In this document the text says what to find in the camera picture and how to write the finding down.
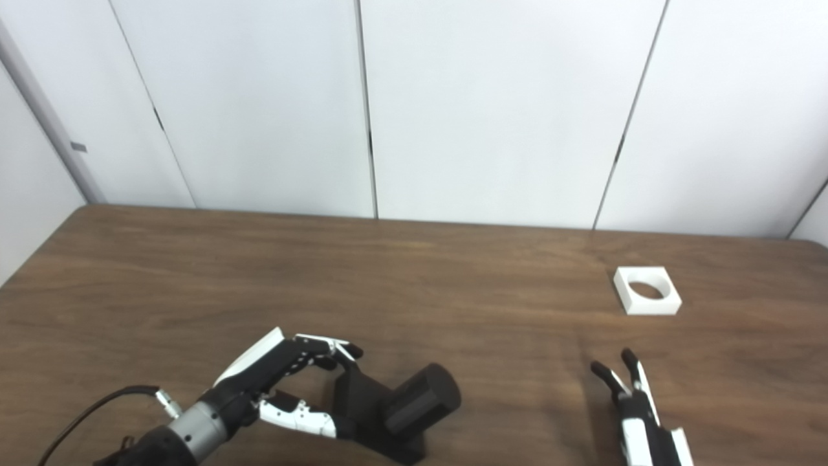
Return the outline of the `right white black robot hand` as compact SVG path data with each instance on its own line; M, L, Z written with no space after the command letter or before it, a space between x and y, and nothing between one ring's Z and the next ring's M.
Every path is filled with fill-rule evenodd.
M619 446L627 465L693 465L685 430L668 430L660 422L644 365L630 349L621 351L631 381L624 383L608 366L592 361L589 368L610 390L618 414Z

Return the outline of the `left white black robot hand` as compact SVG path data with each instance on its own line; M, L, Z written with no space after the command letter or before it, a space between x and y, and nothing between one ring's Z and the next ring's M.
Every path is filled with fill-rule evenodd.
M215 410L227 439L256 421L314 436L354 439L355 421L275 390L275 386L308 366L355 370L361 357L363 351L351 342L307 334L285 337L275 327L237 357L199 400Z

